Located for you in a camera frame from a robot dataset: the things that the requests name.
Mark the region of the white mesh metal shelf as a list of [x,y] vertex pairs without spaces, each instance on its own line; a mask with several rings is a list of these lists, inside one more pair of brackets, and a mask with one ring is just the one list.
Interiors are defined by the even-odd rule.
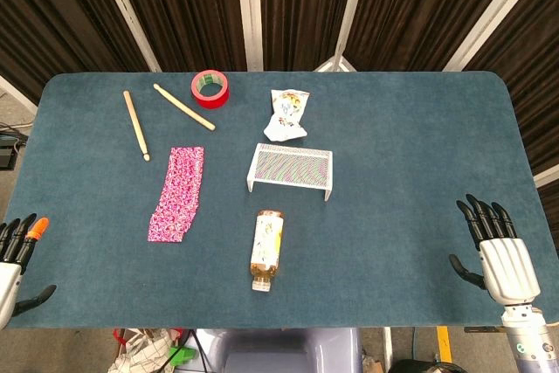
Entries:
[[323,190],[327,202],[333,189],[333,152],[258,143],[246,177],[249,192],[255,183]]

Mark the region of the left robot hand orange fingertip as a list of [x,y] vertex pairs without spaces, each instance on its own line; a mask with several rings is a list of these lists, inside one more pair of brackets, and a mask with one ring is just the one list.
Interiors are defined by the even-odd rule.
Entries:
[[45,303],[57,289],[56,285],[49,285],[35,297],[17,301],[31,256],[49,223],[48,218],[37,220],[37,214],[32,213],[23,220],[16,218],[0,224],[0,330],[12,318]]

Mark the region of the green plastic object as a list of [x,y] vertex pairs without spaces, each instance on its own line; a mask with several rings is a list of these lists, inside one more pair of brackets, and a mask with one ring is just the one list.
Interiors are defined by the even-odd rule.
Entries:
[[190,347],[171,347],[169,349],[169,358],[171,366],[183,365],[197,358],[197,350]]

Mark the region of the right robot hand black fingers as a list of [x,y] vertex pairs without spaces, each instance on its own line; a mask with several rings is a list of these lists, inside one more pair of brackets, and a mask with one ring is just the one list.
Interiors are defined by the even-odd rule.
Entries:
[[500,204],[485,203],[471,194],[458,200],[482,273],[473,273],[455,254],[449,256],[454,272],[464,281],[488,291],[505,307],[528,305],[541,293],[532,259],[525,242],[517,236],[514,223]]

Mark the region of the dark brown curtain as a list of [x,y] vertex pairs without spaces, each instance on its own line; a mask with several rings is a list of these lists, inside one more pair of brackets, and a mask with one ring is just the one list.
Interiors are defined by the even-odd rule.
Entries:
[[[240,0],[129,0],[166,72],[247,67]],[[263,65],[335,54],[348,0],[260,0]],[[440,71],[492,0],[358,0],[344,58],[359,71]],[[148,69],[115,0],[0,0],[0,77],[39,102],[60,73]],[[559,164],[559,0],[519,0],[466,65],[506,83],[529,164]]]

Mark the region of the crumpled white snack bag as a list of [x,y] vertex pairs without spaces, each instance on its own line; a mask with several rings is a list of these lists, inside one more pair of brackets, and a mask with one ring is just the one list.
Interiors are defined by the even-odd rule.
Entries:
[[300,125],[310,93],[287,89],[272,90],[273,115],[264,129],[271,142],[286,142],[307,136]]

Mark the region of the white frame post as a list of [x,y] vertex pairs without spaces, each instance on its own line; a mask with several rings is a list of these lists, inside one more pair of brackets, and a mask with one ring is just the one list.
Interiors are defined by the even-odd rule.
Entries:
[[114,0],[119,8],[125,23],[127,24],[132,37],[134,38],[141,55],[143,56],[149,70],[153,73],[160,73],[162,68],[155,56],[155,53],[148,41],[145,31],[141,26],[141,22],[136,15],[134,6],[130,0]]
[[461,72],[520,0],[492,0],[451,56],[444,72]]
[[261,0],[239,0],[248,72],[264,70]]
[[349,34],[354,22],[358,3],[359,0],[347,0],[342,18],[342,24],[335,46],[335,53],[330,59],[318,66],[315,69],[316,72],[324,73],[355,71],[355,68],[343,57],[343,53],[345,52],[347,43],[349,41]]
[[559,180],[559,164],[534,176],[535,187],[537,189]]
[[15,100],[21,103],[30,113],[37,114],[38,106],[30,101],[22,92],[13,86],[6,78],[0,75],[0,91],[11,95]]

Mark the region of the grey robot torso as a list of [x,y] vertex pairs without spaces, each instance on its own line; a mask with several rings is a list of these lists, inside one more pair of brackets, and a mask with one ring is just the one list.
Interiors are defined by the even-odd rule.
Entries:
[[362,373],[357,328],[199,329],[211,373]]

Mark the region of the wooden drumstick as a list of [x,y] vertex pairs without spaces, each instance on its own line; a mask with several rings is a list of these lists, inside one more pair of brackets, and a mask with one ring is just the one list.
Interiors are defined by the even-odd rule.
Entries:
[[188,115],[192,120],[196,121],[197,123],[199,123],[200,125],[202,125],[203,127],[207,128],[210,131],[214,131],[216,129],[216,126],[211,123],[210,121],[206,120],[203,116],[201,116],[200,114],[196,113],[195,111],[193,111],[192,109],[190,109],[189,107],[187,107],[184,103],[182,103],[180,100],[178,100],[175,96],[173,96],[170,92],[168,92],[167,90],[163,89],[160,85],[158,84],[154,84],[153,88],[164,98],[166,99],[168,102],[170,102],[173,106],[177,107],[179,110],[181,110],[183,113],[185,113],[186,115]]
[[128,113],[129,113],[130,119],[132,121],[132,125],[133,125],[134,131],[135,131],[135,136],[136,136],[136,139],[138,141],[140,150],[142,152],[143,159],[144,159],[145,162],[149,162],[150,161],[150,155],[148,153],[147,143],[145,141],[143,132],[141,130],[141,125],[140,125],[138,116],[135,112],[135,106],[134,106],[134,103],[132,101],[131,93],[128,90],[125,90],[123,92],[123,97],[124,97],[124,100],[126,102]]

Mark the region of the red tape roll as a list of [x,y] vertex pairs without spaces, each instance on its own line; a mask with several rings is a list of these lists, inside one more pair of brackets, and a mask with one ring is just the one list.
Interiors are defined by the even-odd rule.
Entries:
[[190,91],[197,104],[207,109],[223,106],[230,97],[228,79],[217,70],[197,73],[191,81]]

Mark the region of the orange drink bottle white cap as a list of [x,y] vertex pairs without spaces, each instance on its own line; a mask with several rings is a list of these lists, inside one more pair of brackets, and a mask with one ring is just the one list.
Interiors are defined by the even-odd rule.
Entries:
[[262,210],[256,217],[250,272],[252,290],[268,293],[279,267],[284,224],[281,211]]

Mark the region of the white checked cloth bag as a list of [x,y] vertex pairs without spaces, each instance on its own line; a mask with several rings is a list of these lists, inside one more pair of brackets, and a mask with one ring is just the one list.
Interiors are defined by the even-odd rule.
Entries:
[[129,338],[107,373],[156,373],[169,359],[181,334],[175,329],[132,328]]

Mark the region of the black round object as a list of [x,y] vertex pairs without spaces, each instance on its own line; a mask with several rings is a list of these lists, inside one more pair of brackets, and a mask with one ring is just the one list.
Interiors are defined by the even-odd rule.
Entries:
[[434,362],[403,359],[395,362],[388,373],[443,373]]

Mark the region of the pink patterned cloth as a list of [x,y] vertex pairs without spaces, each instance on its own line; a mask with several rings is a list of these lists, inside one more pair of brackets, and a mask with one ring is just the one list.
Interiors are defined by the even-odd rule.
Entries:
[[199,205],[204,147],[172,148],[159,203],[148,224],[148,242],[180,243]]

